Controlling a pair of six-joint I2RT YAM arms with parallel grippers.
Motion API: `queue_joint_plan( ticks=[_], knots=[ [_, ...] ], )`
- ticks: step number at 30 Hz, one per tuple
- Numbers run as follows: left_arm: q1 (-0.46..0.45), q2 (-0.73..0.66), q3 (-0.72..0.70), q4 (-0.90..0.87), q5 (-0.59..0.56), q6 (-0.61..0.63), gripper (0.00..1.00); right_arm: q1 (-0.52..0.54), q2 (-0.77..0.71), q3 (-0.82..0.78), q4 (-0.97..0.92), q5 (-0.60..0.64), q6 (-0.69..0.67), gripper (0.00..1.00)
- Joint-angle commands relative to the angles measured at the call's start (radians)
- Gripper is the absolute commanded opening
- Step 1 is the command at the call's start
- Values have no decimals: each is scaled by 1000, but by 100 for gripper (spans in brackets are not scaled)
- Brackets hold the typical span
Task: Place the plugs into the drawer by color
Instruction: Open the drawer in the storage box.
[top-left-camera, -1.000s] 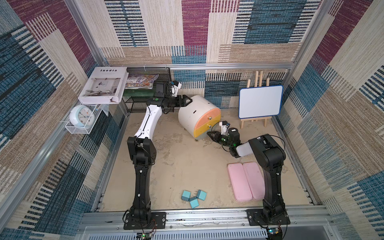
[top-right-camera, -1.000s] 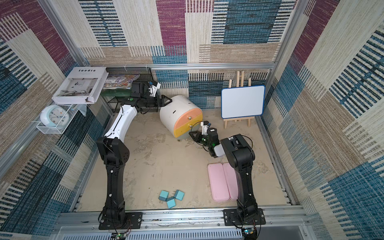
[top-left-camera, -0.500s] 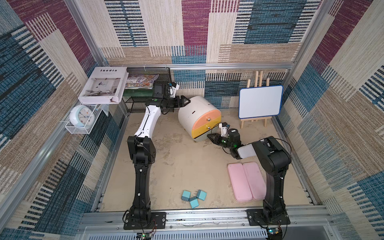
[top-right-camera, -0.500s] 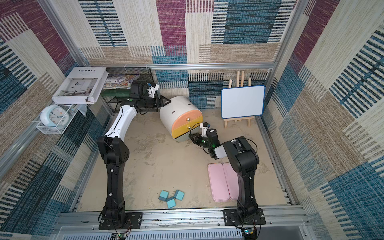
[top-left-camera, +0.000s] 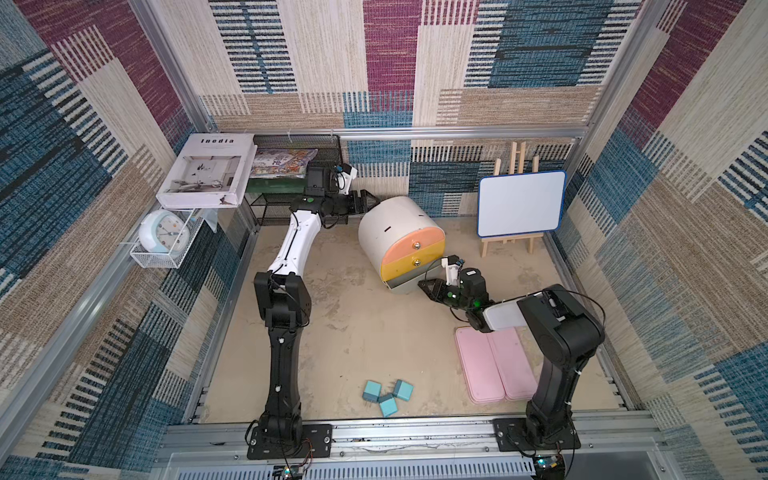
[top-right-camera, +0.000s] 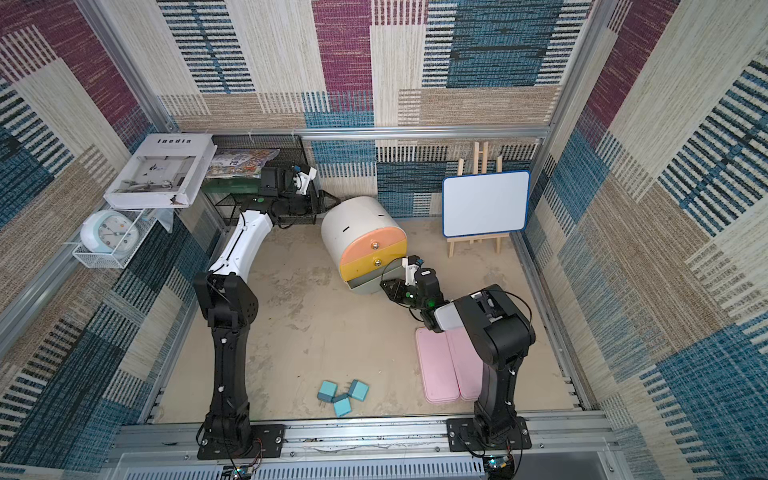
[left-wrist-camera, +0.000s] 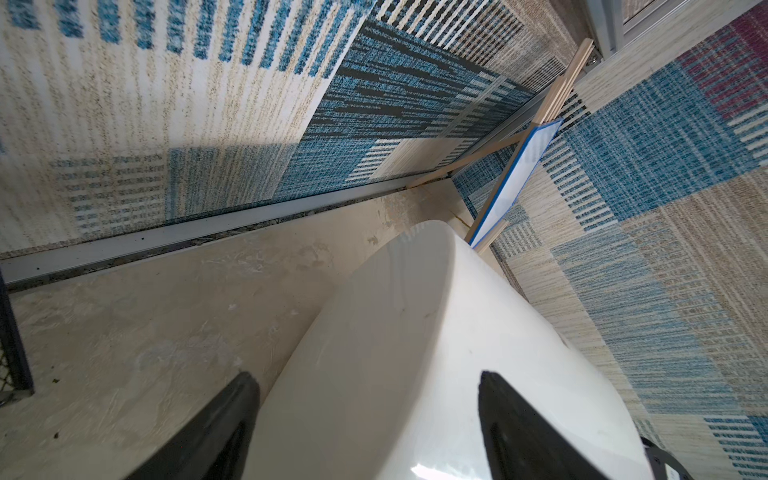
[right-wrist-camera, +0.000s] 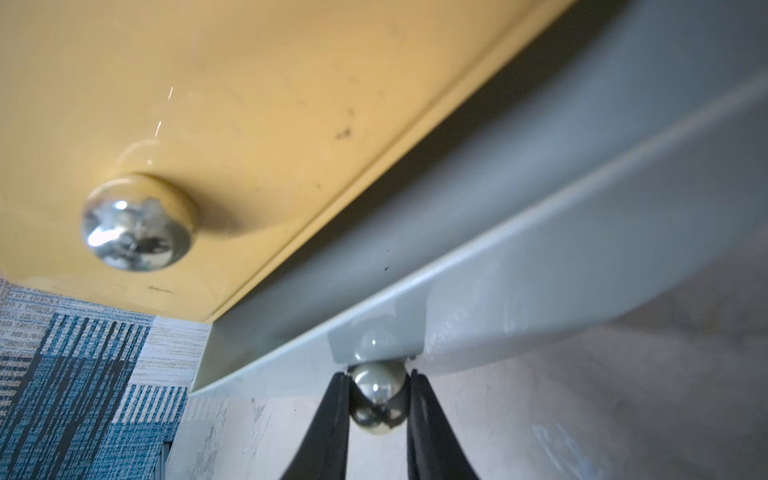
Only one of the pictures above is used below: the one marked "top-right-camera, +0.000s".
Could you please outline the pale green drawer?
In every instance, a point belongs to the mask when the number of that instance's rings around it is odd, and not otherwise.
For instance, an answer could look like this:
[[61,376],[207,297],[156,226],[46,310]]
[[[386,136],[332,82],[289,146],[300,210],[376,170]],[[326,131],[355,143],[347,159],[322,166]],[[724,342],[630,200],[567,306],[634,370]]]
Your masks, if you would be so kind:
[[388,268],[378,268],[358,278],[349,280],[347,281],[347,285],[355,294],[370,295],[381,291],[380,282],[382,280],[398,279],[402,277],[403,268],[401,266],[392,265]]

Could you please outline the yellow drawer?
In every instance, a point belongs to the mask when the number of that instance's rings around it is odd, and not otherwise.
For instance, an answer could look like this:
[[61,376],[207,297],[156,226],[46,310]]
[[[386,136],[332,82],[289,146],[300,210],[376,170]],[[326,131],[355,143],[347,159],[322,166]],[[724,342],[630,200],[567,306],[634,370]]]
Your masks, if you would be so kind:
[[383,268],[396,258],[401,258],[407,253],[407,244],[399,243],[390,247],[373,251],[363,257],[340,266],[341,278],[351,281],[363,275]]

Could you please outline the white round drawer cabinet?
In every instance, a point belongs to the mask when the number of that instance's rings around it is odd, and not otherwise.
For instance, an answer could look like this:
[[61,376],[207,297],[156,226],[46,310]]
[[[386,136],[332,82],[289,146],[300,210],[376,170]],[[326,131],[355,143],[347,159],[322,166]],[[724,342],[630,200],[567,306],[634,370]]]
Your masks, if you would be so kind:
[[[340,259],[345,248],[363,234],[384,227],[400,225],[373,197],[355,197],[341,202],[327,212],[322,221],[321,236],[339,274]],[[399,243],[406,243],[408,249],[408,239]]]

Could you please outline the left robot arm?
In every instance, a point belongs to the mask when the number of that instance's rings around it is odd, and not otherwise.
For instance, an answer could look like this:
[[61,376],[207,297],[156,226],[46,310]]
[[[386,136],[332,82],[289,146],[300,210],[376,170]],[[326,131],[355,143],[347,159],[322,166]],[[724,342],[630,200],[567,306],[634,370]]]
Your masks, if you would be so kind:
[[202,423],[200,458],[243,457],[258,441],[251,427],[245,366],[249,330],[259,309],[247,279],[262,243],[273,228],[315,223],[319,215],[340,203],[338,197],[314,189],[304,195],[281,193],[245,200],[238,207],[235,230],[221,255],[207,271],[195,276],[196,298],[214,345],[214,386]]

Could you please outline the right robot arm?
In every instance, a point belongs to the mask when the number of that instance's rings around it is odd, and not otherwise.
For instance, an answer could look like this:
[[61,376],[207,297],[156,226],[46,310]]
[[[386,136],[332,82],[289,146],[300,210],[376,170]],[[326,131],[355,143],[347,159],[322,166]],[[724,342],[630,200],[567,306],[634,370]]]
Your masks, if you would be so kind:
[[516,296],[493,284],[447,300],[435,270],[420,257],[402,257],[399,262],[401,274],[382,275],[379,285],[390,301],[422,324],[415,339],[426,399],[433,404],[473,404],[471,421],[448,429],[453,447],[530,448],[514,392],[536,333],[528,314],[516,305]]

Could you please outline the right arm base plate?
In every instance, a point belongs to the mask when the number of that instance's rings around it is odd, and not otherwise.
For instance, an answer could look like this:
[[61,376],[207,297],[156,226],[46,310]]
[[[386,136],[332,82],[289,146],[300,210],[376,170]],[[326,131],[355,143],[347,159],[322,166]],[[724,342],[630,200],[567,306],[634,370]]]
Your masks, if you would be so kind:
[[451,452],[480,454],[532,448],[527,422],[520,416],[495,432],[485,427],[480,428],[475,418],[469,417],[448,418],[445,425]]

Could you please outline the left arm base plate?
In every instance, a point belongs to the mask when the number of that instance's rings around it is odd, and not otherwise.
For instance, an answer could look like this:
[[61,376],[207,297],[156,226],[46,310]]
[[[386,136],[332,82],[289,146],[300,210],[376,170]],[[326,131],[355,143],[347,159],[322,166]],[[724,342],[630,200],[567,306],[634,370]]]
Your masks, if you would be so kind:
[[201,425],[196,434],[198,460],[279,458],[283,448],[284,424],[252,423],[246,433],[239,428],[221,429],[218,421]]

